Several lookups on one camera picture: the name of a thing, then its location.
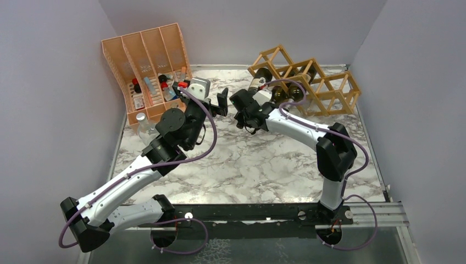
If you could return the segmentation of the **green wine bottle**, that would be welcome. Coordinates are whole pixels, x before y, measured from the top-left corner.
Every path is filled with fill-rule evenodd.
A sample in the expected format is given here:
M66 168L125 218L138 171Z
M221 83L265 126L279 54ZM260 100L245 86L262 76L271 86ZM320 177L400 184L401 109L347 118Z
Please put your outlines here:
M309 85L312 84L312 81L314 80L315 76L317 74L317 71L315 70L314 67L311 67L305 75L305 80ZM304 99L304 93L303 91L295 84L290 84L289 89L288 89L288 96L290 99L293 99L295 102L299 102Z
M253 76L248 92L251 95L256 94L261 87L272 80L273 75L268 68L259 68Z
M272 102L274 102L277 105L280 105L281 103L287 100L288 94L281 86L274 86L272 88Z

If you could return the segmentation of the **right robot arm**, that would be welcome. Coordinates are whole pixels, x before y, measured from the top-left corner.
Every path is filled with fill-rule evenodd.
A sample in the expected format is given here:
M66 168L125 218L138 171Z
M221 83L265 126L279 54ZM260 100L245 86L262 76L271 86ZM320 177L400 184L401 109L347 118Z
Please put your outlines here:
M340 123L321 125L293 114L286 117L268 101L264 91L253 94L240 89L230 97L230 101L237 110L235 119L238 128L282 134L315 151L318 171L324 177L317 216L325 224L336 220L343 204L343 180L357 157L345 126Z

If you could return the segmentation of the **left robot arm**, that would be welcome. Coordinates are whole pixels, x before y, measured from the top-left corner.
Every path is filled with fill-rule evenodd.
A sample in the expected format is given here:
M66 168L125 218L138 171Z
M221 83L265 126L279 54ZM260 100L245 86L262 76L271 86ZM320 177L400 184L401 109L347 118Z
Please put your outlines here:
M60 248L79 246L82 252L90 252L121 230L146 223L165 226L176 221L174 207L164 195L130 206L124 202L177 166L203 159L214 150L218 141L214 117L227 115L228 89L217 94L217 106L208 99L207 88L188 87L180 92L187 100L186 110L165 111L156 126L159 135L125 170L88 195L79 199L67 197L60 203L66 220L58 238ZM185 151L198 145L198 133L205 127L206 119L213 129L213 141L204 153L187 158Z

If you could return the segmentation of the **red black small bottle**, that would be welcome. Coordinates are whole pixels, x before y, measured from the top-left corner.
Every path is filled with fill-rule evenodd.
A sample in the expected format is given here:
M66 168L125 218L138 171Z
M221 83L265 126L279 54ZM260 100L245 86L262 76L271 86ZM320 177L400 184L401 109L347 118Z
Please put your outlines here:
M161 75L158 76L160 89L162 91L168 91L169 90L168 80L170 80L170 77L167 77L165 74L161 74Z

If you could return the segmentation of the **wooden wine rack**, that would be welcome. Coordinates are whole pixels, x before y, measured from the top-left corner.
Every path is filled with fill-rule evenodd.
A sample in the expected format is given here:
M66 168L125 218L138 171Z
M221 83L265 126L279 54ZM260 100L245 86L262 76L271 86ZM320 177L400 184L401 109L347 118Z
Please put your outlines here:
M248 71L251 75L264 73L267 79L279 80L270 85L276 90L273 99L279 103L291 95L305 99L297 107L303 116L354 114L362 94L349 70L326 74L315 58L294 62L283 45L260 52Z

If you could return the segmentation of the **clear glass bottle silver cap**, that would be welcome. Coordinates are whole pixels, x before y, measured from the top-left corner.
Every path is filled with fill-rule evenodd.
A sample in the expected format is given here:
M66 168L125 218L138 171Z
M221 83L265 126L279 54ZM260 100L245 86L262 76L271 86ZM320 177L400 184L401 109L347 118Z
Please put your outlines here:
M144 113L138 113L136 120L139 123L137 134L145 145L149 145L159 132L156 129L156 123L150 120Z

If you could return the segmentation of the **orange plastic file organizer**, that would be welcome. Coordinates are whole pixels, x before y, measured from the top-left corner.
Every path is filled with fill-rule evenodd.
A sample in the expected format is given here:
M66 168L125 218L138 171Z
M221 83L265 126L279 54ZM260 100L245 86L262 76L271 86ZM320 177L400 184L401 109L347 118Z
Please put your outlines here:
M144 113L159 121L170 108L185 110L180 99L168 99L158 76L170 77L168 85L190 79L192 72L181 29L177 23L108 38L101 42L103 55L123 93L127 124L138 127L136 116Z

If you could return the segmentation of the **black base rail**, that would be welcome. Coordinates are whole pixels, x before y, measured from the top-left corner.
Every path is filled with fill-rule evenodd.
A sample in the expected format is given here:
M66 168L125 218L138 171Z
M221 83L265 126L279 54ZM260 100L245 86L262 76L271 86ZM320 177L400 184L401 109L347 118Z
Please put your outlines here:
M337 244L346 229L407 227L399 202L346 202L335 212L317 203L176 204L155 223L142 224L160 237L200 239L319 238Z

